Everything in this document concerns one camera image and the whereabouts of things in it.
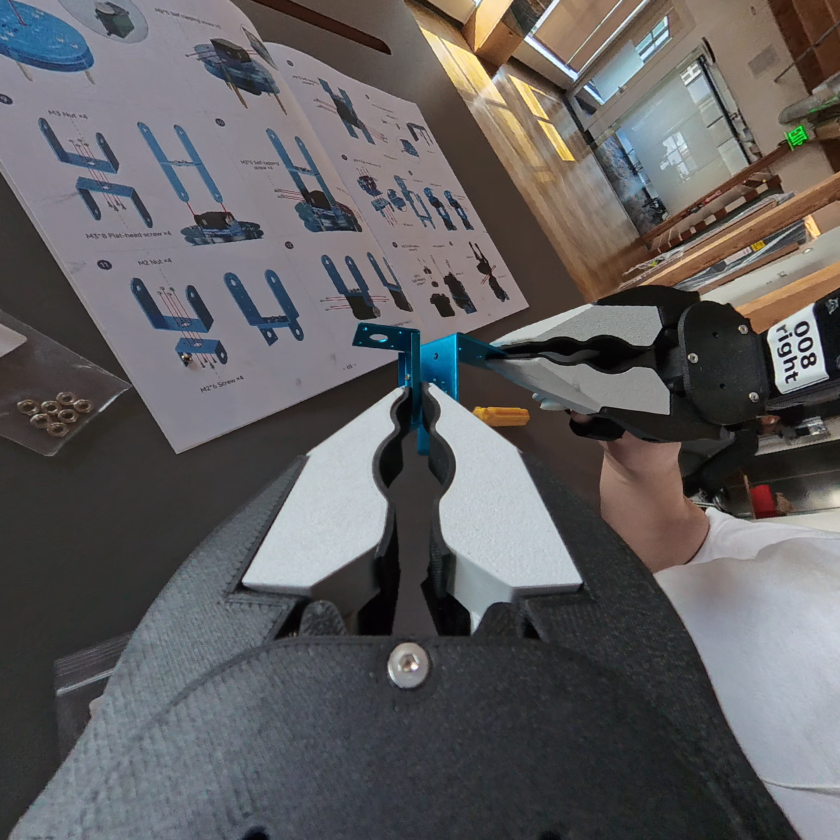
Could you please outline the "blue angled metal bracket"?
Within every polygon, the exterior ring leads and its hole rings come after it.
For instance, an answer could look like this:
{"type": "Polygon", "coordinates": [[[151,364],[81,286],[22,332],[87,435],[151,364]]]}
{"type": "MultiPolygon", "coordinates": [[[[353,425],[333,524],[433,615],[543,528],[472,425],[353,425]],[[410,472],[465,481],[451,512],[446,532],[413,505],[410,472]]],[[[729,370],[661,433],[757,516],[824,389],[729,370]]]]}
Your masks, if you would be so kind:
{"type": "Polygon", "coordinates": [[[424,427],[422,406],[421,333],[417,329],[360,322],[353,345],[399,353],[398,385],[407,388],[410,394],[408,428],[416,430],[417,453],[427,456],[429,436],[424,427]]]}

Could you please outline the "person's right forearm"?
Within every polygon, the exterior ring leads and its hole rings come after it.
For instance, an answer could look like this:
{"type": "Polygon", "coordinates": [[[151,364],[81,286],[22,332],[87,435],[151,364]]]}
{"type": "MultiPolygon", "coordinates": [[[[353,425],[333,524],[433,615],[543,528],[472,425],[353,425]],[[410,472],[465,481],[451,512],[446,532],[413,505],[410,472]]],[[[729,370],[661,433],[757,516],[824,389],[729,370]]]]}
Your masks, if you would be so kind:
{"type": "Polygon", "coordinates": [[[692,561],[711,527],[707,514],[676,490],[604,491],[602,516],[653,573],[692,561]]]}

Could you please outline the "glass partition door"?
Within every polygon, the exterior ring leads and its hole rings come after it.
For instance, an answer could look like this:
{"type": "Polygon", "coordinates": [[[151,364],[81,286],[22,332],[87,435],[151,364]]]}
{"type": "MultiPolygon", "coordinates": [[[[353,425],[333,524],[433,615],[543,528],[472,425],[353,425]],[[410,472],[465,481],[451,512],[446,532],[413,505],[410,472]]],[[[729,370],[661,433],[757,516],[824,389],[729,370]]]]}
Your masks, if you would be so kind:
{"type": "Polygon", "coordinates": [[[761,156],[719,68],[703,50],[619,120],[591,126],[584,136],[640,235],[761,156]]]}

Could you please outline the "clear bag of brass nuts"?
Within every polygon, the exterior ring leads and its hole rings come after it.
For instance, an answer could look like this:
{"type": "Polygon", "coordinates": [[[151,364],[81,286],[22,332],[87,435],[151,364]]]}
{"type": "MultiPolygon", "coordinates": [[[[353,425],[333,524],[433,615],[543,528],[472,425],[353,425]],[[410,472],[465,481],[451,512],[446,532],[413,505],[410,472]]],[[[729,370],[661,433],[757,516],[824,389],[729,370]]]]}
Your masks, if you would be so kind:
{"type": "Polygon", "coordinates": [[[131,385],[1,313],[1,436],[55,455],[131,385]]]}

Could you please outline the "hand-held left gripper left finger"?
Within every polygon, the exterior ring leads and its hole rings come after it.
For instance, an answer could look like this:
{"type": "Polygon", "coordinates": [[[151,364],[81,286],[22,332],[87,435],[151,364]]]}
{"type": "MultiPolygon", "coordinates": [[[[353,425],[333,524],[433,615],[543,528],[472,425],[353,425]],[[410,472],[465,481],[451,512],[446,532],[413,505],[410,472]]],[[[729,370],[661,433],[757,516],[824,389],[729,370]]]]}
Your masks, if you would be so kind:
{"type": "Polygon", "coordinates": [[[386,491],[403,469],[403,388],[313,448],[242,584],[328,601],[360,634],[391,634],[400,565],[386,491]]]}

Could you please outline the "clear bag of dark screws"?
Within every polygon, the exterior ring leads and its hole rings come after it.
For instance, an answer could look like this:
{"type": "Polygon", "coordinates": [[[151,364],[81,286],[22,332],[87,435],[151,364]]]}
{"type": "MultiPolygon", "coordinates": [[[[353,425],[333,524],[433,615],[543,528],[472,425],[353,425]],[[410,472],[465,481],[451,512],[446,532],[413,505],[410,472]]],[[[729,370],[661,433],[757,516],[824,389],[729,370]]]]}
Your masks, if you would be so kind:
{"type": "Polygon", "coordinates": [[[67,757],[91,719],[110,676],[132,634],[59,658],[54,663],[55,711],[59,759],[67,757]]]}

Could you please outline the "person's right hand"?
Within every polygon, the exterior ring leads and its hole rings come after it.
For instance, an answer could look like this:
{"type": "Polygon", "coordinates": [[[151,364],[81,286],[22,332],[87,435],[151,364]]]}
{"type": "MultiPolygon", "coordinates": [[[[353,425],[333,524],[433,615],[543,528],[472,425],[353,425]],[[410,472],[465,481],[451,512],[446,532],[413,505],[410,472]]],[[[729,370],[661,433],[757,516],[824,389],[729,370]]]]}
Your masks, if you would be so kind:
{"type": "Polygon", "coordinates": [[[680,443],[653,443],[629,433],[604,450],[600,481],[602,509],[635,499],[643,506],[673,506],[684,498],[679,469],[680,443]]]}

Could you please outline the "long wooden workbench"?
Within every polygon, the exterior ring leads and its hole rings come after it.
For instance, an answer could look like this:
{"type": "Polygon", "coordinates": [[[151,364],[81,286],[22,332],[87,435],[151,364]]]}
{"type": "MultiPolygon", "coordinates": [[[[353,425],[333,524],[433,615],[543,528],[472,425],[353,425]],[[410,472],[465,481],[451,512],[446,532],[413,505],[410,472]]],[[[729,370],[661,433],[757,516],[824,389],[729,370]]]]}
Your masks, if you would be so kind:
{"type": "Polygon", "coordinates": [[[837,202],[837,173],[799,193],[782,191],[773,167],[804,149],[780,144],[645,233],[640,240],[647,256],[626,273],[618,290],[676,287],[742,251],[758,253],[758,245],[767,244],[772,235],[837,202]]]}

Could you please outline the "person's white shirt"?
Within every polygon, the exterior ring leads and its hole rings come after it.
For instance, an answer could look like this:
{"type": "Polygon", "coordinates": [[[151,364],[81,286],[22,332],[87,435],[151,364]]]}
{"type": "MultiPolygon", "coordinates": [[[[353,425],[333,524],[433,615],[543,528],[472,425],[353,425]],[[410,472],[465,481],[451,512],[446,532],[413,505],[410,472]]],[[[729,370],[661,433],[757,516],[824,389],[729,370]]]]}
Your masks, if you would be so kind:
{"type": "Polygon", "coordinates": [[[656,573],[756,774],[802,838],[839,838],[839,540],[707,511],[656,573]]]}

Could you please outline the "open assembly instruction manual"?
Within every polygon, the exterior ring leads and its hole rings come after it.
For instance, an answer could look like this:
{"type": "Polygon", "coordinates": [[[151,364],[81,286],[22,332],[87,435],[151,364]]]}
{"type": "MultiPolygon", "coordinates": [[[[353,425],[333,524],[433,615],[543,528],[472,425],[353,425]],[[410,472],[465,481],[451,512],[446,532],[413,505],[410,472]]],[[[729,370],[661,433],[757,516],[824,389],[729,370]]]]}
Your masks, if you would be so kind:
{"type": "Polygon", "coordinates": [[[2,2],[2,172],[174,451],[528,307],[419,107],[230,2],[2,2]]]}

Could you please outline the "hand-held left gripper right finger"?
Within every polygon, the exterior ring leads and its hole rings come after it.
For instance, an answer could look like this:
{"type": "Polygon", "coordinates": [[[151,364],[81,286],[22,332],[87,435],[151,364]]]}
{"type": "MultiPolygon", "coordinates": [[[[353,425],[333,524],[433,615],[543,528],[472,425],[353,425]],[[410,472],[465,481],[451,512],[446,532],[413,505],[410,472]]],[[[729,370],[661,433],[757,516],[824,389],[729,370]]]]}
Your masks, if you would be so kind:
{"type": "Polygon", "coordinates": [[[439,635],[475,632],[487,609],[577,592],[582,578],[519,449],[425,385],[434,500],[425,598],[439,635]]]}

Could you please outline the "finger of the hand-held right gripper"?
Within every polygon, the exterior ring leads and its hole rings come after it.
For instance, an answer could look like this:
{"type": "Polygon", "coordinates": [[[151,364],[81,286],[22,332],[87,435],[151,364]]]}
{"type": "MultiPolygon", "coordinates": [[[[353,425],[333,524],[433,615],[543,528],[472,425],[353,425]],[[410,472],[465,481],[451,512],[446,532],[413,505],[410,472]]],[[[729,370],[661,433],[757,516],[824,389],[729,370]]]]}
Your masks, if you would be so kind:
{"type": "Polygon", "coordinates": [[[584,304],[494,341],[489,360],[593,361],[601,352],[648,349],[663,327],[655,306],[584,304]]]}
{"type": "Polygon", "coordinates": [[[526,389],[544,411],[593,415],[605,408],[670,414],[670,391],[657,372],[633,366],[621,373],[598,371],[587,354],[488,360],[493,371],[526,389]]]}

